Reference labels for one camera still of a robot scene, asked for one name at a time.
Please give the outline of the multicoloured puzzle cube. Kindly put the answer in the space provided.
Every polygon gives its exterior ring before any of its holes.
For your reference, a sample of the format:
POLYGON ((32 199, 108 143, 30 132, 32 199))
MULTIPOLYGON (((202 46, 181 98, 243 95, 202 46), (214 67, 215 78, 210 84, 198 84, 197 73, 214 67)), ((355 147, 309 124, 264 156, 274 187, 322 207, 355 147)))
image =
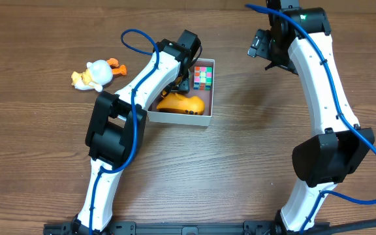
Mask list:
POLYGON ((212 67, 195 67, 193 77, 193 88, 197 90, 210 91, 213 82, 212 67))

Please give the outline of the orange plush dog toy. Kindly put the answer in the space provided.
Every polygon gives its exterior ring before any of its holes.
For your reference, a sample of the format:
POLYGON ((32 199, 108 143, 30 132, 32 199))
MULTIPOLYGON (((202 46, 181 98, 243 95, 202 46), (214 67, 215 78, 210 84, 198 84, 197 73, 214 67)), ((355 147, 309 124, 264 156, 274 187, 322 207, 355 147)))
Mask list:
POLYGON ((205 102, 198 96, 186 97, 179 93, 169 93, 158 103, 160 112, 201 116, 205 110, 205 102))

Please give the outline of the white cardboard box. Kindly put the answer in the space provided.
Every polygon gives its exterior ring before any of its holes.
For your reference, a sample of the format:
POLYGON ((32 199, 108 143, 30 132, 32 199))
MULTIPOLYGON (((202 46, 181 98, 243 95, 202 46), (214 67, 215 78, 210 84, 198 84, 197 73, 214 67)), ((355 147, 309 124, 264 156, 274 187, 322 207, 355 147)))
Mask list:
POLYGON ((165 97, 164 95, 159 95, 153 104, 148 109, 148 117, 152 122, 159 123, 173 123, 173 124, 184 124, 184 125, 199 125, 208 126, 212 118, 213 110, 213 84, 215 80, 215 61, 213 59, 198 59, 196 63, 189 69, 189 88, 190 91, 185 95, 186 97, 198 96, 205 102, 205 110, 201 116, 198 115, 187 115, 187 114, 175 114, 168 112, 160 112, 156 109, 158 103, 165 97), (212 67, 213 68, 213 82, 210 91, 197 90, 193 88, 193 77, 195 67, 212 67))

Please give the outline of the white plush duck toy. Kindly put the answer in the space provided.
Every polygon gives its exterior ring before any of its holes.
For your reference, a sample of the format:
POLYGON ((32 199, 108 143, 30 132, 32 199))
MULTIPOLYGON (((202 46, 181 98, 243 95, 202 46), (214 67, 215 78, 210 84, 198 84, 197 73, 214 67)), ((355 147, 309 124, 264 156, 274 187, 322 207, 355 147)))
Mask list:
POLYGON ((103 86, 110 83, 114 76, 127 74, 125 65, 120 65, 116 58, 87 62, 86 70, 71 74, 71 85, 82 91, 94 89, 97 92, 103 90, 103 86))

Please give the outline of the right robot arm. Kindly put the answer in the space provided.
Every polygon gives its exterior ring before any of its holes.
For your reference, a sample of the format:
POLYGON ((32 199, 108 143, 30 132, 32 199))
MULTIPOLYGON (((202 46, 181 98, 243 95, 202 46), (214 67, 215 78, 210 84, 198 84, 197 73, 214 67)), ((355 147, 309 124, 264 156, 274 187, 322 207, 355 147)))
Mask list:
POLYGON ((323 8, 298 1, 267 1, 249 8, 267 14, 270 29, 259 29, 248 51, 298 75, 307 102, 311 137, 292 151, 297 176, 287 203, 277 212, 272 234, 312 232, 316 214, 337 185, 352 174, 375 137, 361 128, 346 98, 333 54, 331 27, 323 8))

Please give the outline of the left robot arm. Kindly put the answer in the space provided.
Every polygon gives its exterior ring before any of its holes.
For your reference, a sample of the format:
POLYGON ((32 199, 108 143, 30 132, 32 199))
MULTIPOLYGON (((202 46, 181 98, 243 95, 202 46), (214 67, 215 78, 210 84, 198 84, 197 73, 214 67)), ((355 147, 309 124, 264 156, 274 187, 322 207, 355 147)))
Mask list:
POLYGON ((164 89, 186 76, 201 49, 198 36, 185 30, 177 41, 153 42, 151 59, 124 88, 101 91, 95 101, 85 143, 91 177, 81 211, 71 222, 73 234, 107 234, 123 170, 142 145, 147 110, 164 89))

